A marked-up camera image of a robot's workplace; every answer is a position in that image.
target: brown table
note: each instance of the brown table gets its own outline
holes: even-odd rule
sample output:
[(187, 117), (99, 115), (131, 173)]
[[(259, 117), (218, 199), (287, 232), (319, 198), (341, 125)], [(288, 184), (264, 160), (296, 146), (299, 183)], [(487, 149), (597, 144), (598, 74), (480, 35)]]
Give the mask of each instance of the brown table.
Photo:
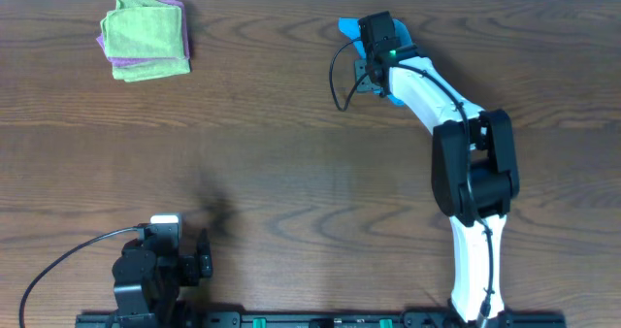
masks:
[[(0, 325), (87, 239), (180, 212), (215, 275), (185, 297), (259, 311), (443, 306), (452, 235), (431, 140), (388, 100), (339, 113), (339, 16), (390, 10), (445, 78), (513, 120), (522, 190), (502, 247), (516, 310), (621, 324), (621, 1), (181, 0), (192, 73), (125, 83), (95, 43), (114, 0), (0, 0)], [(335, 82), (353, 83), (348, 50)], [(28, 327), (112, 310), (129, 236), (33, 291)]]

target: folded towel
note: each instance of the folded towel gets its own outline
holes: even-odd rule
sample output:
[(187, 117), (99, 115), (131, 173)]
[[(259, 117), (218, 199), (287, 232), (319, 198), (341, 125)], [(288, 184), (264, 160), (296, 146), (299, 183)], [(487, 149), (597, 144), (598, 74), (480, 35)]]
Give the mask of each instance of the folded towel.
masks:
[[(178, 6), (181, 8), (181, 35), (183, 37), (183, 51), (185, 55), (184, 59), (189, 60), (190, 48), (187, 42), (187, 21), (185, 20), (185, 6), (183, 6), (183, 3), (181, 3), (180, 1), (176, 1), (176, 0), (160, 0), (159, 2), (168, 4), (168, 5)], [(101, 49), (104, 51), (104, 53), (106, 53), (106, 47), (104, 46), (104, 35), (103, 34), (97, 37), (97, 43), (99, 43), (99, 46), (101, 47)], [(148, 62), (148, 61), (153, 61), (153, 60), (166, 60), (166, 59), (172, 59), (172, 58), (169, 58), (169, 57), (159, 57), (159, 58), (158, 57), (155, 57), (155, 58), (108, 57), (108, 61), (112, 62), (113, 66), (115, 67), (126, 67), (126, 66), (136, 65), (142, 62)]]
[(116, 0), (97, 39), (117, 80), (135, 82), (190, 72), (184, 6), (178, 1)]

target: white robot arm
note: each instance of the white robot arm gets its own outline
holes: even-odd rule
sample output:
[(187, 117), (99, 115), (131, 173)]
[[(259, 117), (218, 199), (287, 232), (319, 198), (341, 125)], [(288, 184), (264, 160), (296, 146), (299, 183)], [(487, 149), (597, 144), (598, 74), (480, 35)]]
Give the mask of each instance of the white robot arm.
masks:
[[(459, 94), (418, 46), (402, 47), (387, 12), (359, 26), (371, 82), (403, 101), (432, 133), (432, 187), (454, 239), (450, 302), (464, 322), (484, 327), (505, 309), (500, 244), (509, 201), (519, 191), (510, 120)], [(487, 159), (471, 163), (472, 149), (487, 150)]]

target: black cable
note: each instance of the black cable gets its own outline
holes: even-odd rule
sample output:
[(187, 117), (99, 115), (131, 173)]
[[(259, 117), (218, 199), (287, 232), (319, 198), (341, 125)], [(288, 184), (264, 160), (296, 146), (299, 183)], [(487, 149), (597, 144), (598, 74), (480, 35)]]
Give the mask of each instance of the black cable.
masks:
[[(425, 70), (420, 70), (415, 67), (411, 67), (408, 65), (402, 65), (402, 64), (390, 65), (390, 67), (410, 70), (414, 73), (419, 74), (422, 77), (426, 77), (429, 81), (437, 85), (438, 88), (442, 90), (446, 94), (446, 96), (448, 96), (448, 98), (453, 102), (453, 104), (455, 104), (455, 108), (459, 112), (459, 115), (462, 117), (462, 121), (464, 122), (464, 132), (466, 134), (465, 135), (466, 136), (466, 187), (468, 188), (468, 198), (469, 198), (470, 206), (472, 208), (474, 205), (474, 194), (473, 194), (473, 184), (472, 184), (472, 178), (471, 178), (471, 172), (470, 172), (470, 169), (471, 169), (470, 125), (468, 123), (468, 117), (466, 116), (466, 112), (464, 111), (464, 103), (462, 103), (461, 101), (457, 101), (457, 98), (455, 98), (455, 96), (450, 91), (448, 91), (448, 89), (446, 89), (446, 87), (442, 83), (440, 83), (430, 74), (428, 74), (427, 71)], [(487, 239), (487, 250), (489, 253), (489, 278), (488, 278), (487, 289), (485, 290), (487, 294), (485, 295), (485, 298), (483, 299), (483, 302), (481, 303), (481, 309), (480, 309), (480, 314), (483, 316), (484, 319), (487, 319), (487, 317), (489, 316), (489, 312), (491, 311), (491, 301), (492, 301), (491, 297), (492, 297), (492, 294), (494, 293), (494, 290), (493, 290), (494, 249), (492, 248), (492, 230), (489, 228), (489, 225), (487, 225), (487, 222), (481, 219), (480, 215), (476, 211), (472, 211), (472, 212), (473, 212), (473, 215), (476, 221), (479, 222), (481, 225), (483, 225), (483, 228), (485, 229), (484, 234)]]
[(347, 43), (345, 43), (344, 46), (342, 46), (332, 57), (332, 61), (330, 62), (330, 71), (328, 72), (328, 82), (330, 83), (330, 91), (332, 91), (332, 98), (334, 99), (334, 104), (337, 106), (337, 109), (339, 109), (339, 111), (341, 112), (345, 112), (347, 111), (347, 107), (349, 107), (349, 101), (351, 101), (351, 96), (352, 93), (349, 94), (349, 96), (347, 96), (347, 99), (345, 100), (345, 105), (343, 107), (341, 107), (341, 105), (339, 105), (339, 99), (337, 98), (337, 93), (334, 91), (334, 85), (332, 83), (332, 70), (334, 69), (334, 62), (337, 60), (337, 56), (339, 56), (339, 54), (341, 53), (341, 51), (343, 51), (343, 49), (347, 48), (347, 46), (354, 44), (354, 42), (358, 42), (360, 41), (360, 38), (356, 38), (354, 40), (351, 40)]
[(28, 295), (30, 295), (30, 292), (32, 291), (32, 288), (35, 287), (35, 285), (39, 282), (39, 280), (41, 280), (43, 278), (43, 276), (47, 275), (48, 272), (53, 269), (56, 265), (58, 265), (61, 261), (65, 260), (66, 258), (68, 258), (71, 254), (75, 253), (76, 251), (84, 248), (85, 246), (90, 246), (96, 242), (99, 242), (101, 240), (105, 240), (109, 237), (112, 236), (116, 236), (118, 234), (122, 234), (125, 232), (130, 232), (130, 231), (136, 231), (138, 230), (137, 227), (128, 227), (128, 228), (124, 228), (124, 229), (120, 229), (120, 230), (116, 230), (113, 231), (111, 233), (107, 233), (105, 235), (96, 237), (90, 241), (84, 242), (83, 244), (76, 246), (75, 248), (67, 251), (66, 253), (62, 254), (62, 256), (60, 256), (58, 259), (56, 259), (54, 262), (52, 262), (51, 264), (49, 264), (49, 266), (47, 266), (38, 276), (36, 276), (32, 282), (30, 283), (30, 285), (28, 285), (28, 288), (26, 288), (26, 291), (23, 293), (23, 296), (21, 297), (21, 303), (19, 304), (19, 327), (20, 328), (25, 328), (25, 310), (26, 310), (26, 300), (28, 300)]
[(353, 94), (356, 92), (356, 90), (358, 89), (358, 85), (360, 85), (360, 82), (362, 82), (367, 76), (369, 75), (369, 72), (365, 72), (362, 76), (360, 76), (360, 78), (356, 81), (356, 83), (353, 85), (353, 87), (351, 88), (351, 90), (349, 90), (349, 94), (347, 95), (347, 98), (345, 99), (345, 105), (343, 106), (343, 109), (341, 109), (339, 107), (339, 104), (337, 104), (335, 102), (335, 104), (337, 105), (337, 109), (339, 109), (339, 111), (341, 112), (345, 112), (347, 111), (347, 107), (349, 107), (349, 102), (351, 101), (351, 98), (353, 97)]

